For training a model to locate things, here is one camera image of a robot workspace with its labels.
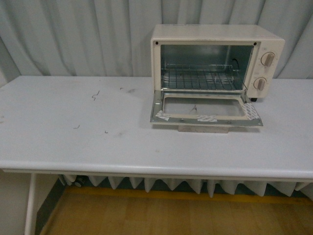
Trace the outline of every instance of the open oven door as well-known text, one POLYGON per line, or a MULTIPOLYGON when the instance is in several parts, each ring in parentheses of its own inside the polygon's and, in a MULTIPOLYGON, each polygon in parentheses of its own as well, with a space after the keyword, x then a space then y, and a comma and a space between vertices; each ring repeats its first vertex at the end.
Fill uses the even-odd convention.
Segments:
POLYGON ((150 122, 193 128, 263 126, 260 116, 244 91, 155 91, 150 122))

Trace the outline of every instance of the floor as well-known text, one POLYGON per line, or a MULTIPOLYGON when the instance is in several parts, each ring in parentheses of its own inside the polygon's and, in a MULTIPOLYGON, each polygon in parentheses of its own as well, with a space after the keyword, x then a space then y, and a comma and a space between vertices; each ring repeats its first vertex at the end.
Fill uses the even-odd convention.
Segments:
POLYGON ((308 198, 68 187, 41 235, 313 234, 308 198))

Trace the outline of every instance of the sticker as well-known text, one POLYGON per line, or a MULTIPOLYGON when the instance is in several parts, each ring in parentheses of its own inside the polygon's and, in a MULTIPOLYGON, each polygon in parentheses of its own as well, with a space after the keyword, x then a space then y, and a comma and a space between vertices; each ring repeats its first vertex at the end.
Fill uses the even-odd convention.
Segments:
POLYGON ((258 113, 256 112, 254 106, 252 103, 246 103, 243 105, 243 110, 245 112, 245 115, 247 116, 247 118, 249 120, 253 120, 253 119, 260 119, 260 116, 258 115, 258 113))
POLYGON ((208 116, 208 115, 198 115, 198 121, 209 121, 209 122, 217 122, 215 116, 208 116))
POLYGON ((162 110, 160 110, 160 111, 156 114, 156 117, 168 121, 168 119, 170 119, 171 115, 170 115, 170 114, 165 114, 162 110))

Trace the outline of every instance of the timer knob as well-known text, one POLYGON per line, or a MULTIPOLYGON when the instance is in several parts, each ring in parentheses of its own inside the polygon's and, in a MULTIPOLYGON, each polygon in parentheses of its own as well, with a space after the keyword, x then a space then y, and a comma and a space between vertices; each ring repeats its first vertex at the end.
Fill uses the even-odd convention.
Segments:
POLYGON ((258 79, 254 81, 253 86, 255 89, 262 91, 264 89, 265 84, 266 84, 266 79, 263 77, 259 77, 258 79))
POLYGON ((275 54, 273 52, 265 53, 261 58, 261 63, 262 65, 269 67, 271 66, 274 58, 275 58, 275 54))

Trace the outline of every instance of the white toaster oven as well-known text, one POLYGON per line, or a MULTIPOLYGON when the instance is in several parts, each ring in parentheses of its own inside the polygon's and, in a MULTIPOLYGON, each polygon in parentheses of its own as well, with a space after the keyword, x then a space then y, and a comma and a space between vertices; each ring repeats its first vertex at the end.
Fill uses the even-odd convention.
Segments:
POLYGON ((156 25, 150 122, 198 132, 263 126, 251 100, 267 95, 284 43, 257 25, 156 25))

